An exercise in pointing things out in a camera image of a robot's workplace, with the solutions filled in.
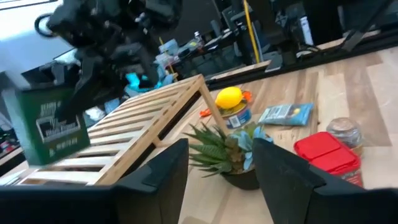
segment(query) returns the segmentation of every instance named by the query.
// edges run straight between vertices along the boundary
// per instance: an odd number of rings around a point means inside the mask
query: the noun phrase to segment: lemon
[[[216,105],[223,109],[230,109],[242,101],[243,95],[238,87],[227,87],[221,90],[216,98]]]

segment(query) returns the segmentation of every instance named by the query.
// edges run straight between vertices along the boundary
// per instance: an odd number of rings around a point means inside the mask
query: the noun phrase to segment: green box
[[[46,166],[90,145],[81,115],[59,121],[55,110],[73,94],[68,86],[4,90],[2,96],[30,166]]]

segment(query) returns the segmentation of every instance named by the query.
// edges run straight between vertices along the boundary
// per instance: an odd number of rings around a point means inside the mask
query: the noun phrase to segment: red box
[[[330,133],[320,132],[299,140],[294,150],[311,165],[363,187],[361,159]]]

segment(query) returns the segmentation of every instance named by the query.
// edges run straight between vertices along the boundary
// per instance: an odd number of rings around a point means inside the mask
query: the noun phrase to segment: orange object
[[[242,92],[242,95],[243,95],[243,98],[244,98],[248,103],[251,102],[251,92],[250,92],[250,91],[243,91],[243,92]],[[211,111],[210,111],[209,109],[205,109],[204,111],[201,111],[201,112],[200,112],[200,116],[201,116],[202,118],[207,117],[207,116],[209,116],[209,115],[211,115]]]

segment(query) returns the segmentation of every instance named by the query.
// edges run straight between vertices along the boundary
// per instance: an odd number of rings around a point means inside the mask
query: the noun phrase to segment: snack package
[[[313,103],[269,106],[261,115],[259,123],[305,126],[312,108]]]

